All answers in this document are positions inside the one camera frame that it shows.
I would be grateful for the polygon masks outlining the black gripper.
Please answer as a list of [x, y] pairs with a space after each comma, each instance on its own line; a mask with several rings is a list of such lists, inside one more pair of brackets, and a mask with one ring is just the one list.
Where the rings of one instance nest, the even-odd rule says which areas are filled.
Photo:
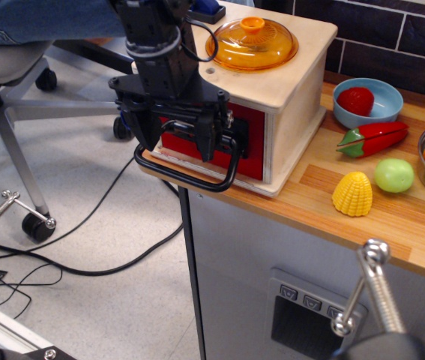
[[159, 116], [195, 122], [196, 147], [204, 162], [214, 158], [223, 125], [231, 125], [229, 93], [206, 81], [188, 56], [137, 59], [137, 72], [109, 81], [123, 122], [147, 150], [162, 134]]

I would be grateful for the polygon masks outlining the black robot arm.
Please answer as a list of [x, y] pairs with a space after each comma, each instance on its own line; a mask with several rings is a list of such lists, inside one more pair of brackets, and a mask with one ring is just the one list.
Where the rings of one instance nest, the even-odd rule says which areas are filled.
[[199, 73], [191, 1], [114, 1], [137, 72], [109, 85], [118, 96], [121, 119], [153, 150], [163, 120], [190, 126], [204, 162], [211, 161], [229, 120], [229, 94]]

